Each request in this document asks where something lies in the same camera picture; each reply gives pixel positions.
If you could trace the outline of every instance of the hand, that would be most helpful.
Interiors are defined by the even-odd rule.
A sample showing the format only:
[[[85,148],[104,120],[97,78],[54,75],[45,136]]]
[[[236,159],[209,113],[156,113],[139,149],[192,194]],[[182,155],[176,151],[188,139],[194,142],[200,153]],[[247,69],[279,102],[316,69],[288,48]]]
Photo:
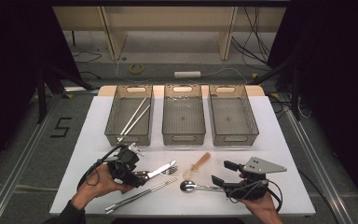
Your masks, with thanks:
[[[281,224],[282,221],[275,210],[274,202],[271,195],[266,192],[263,198],[257,200],[244,200],[237,199],[239,202],[244,203],[246,207],[264,224]]]
[[[78,210],[82,210],[94,198],[98,198],[112,191],[120,190],[125,193],[132,189],[132,186],[115,182],[109,173],[109,167],[102,164],[92,171],[87,181],[85,181],[77,193],[72,198],[72,205]]]

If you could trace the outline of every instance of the spoon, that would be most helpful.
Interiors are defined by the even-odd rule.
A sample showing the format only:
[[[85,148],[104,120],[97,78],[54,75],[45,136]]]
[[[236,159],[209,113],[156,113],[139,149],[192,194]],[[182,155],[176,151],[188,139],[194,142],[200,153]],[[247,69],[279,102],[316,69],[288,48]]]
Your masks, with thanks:
[[[215,191],[222,191],[222,188],[218,188],[218,187],[209,187],[209,186],[202,186],[202,185],[196,185],[196,183],[194,183],[191,180],[185,180],[180,184],[180,189],[184,192],[190,192],[193,191],[194,189],[206,189],[206,190],[215,190]]]

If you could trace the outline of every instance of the chopsticks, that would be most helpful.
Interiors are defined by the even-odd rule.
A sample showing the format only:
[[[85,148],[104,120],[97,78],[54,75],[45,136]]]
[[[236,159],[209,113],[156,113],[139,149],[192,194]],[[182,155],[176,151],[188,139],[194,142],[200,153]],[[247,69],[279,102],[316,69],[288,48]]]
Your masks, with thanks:
[[[144,197],[145,195],[147,195],[147,194],[149,194],[151,192],[154,192],[154,191],[156,191],[158,189],[164,188],[165,186],[175,182],[176,180],[177,180],[177,178],[165,181],[162,184],[159,184],[159,185],[157,185],[157,186],[155,186],[155,187],[153,187],[151,189],[147,189],[147,190],[145,190],[145,191],[143,191],[143,192],[141,192],[139,194],[136,194],[136,195],[134,195],[134,196],[132,196],[132,197],[126,199],[126,200],[123,200],[123,201],[121,201],[119,203],[114,203],[114,204],[106,207],[105,212],[106,212],[107,215],[109,215],[109,214],[113,213],[114,211],[116,211],[118,208],[120,208],[120,207],[122,207],[122,206],[124,206],[124,205],[126,205],[128,203],[132,203],[133,201],[135,201],[135,200],[137,200],[139,198],[142,198],[142,197]]]
[[[129,122],[126,124],[126,126],[124,127],[123,131],[121,131],[120,133],[120,137],[117,138],[117,143],[120,143],[123,139],[124,136],[127,135],[127,133],[130,132],[130,130],[132,129],[132,127],[138,122],[138,120],[144,115],[144,113],[146,113],[146,111],[149,109],[150,105],[147,106],[147,108],[144,110],[144,112],[141,113],[141,115],[138,117],[138,119],[136,119],[133,124],[130,126],[130,128],[127,129],[127,127],[131,124],[132,120],[135,118],[136,114],[138,113],[139,109],[141,109],[142,105],[144,104],[145,100],[147,97],[145,97],[143,99],[143,101],[141,102],[141,104],[138,106],[138,108],[135,110],[135,112],[133,113],[132,117],[130,118]]]

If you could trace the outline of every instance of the metal fork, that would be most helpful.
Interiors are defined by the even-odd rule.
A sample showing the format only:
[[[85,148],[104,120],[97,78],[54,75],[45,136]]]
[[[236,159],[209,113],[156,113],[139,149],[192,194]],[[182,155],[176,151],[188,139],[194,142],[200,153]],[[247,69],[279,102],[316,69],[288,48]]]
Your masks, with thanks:
[[[176,171],[178,171],[178,167],[177,166],[171,166],[170,168],[166,169],[165,171],[159,173],[160,175],[173,175],[174,173],[176,173]]]

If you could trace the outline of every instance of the white table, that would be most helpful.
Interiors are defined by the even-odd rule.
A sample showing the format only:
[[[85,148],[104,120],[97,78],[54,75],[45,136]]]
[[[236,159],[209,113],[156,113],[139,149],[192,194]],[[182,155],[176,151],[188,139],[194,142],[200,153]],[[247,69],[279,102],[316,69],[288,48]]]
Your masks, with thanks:
[[[161,133],[163,98],[157,96],[154,104],[151,145],[139,147],[145,156],[140,157],[140,160],[136,163],[135,171],[154,170],[162,164],[177,160],[178,175],[158,175],[144,186],[133,189],[126,194],[112,192],[95,199],[86,207],[86,213],[105,214],[105,207],[177,177],[178,180],[169,186],[118,209],[112,216],[243,217],[250,215],[251,213],[242,203],[232,203],[224,193],[202,190],[184,193],[179,189],[179,185],[183,181],[183,171],[195,163],[206,151],[209,151],[211,158],[194,175],[193,179],[197,184],[212,186],[211,175],[216,175],[226,182],[239,182],[241,181],[238,177],[239,172],[226,169],[223,161],[245,164],[252,156],[255,156],[287,168],[287,172],[284,173],[267,174],[267,178],[278,184],[282,190],[281,215],[311,216],[315,214],[310,197],[297,172],[268,97],[251,96],[249,98],[260,131],[260,135],[256,138],[253,146],[215,147],[212,142],[207,98],[204,97],[206,134],[203,146],[167,147],[163,145]],[[113,148],[104,135],[112,102],[113,97],[94,97],[74,153],[51,207],[51,214],[59,214],[62,211],[68,200],[76,193],[76,185],[80,177],[97,159],[100,159]],[[269,184],[269,187],[279,195],[279,191],[272,184]]]

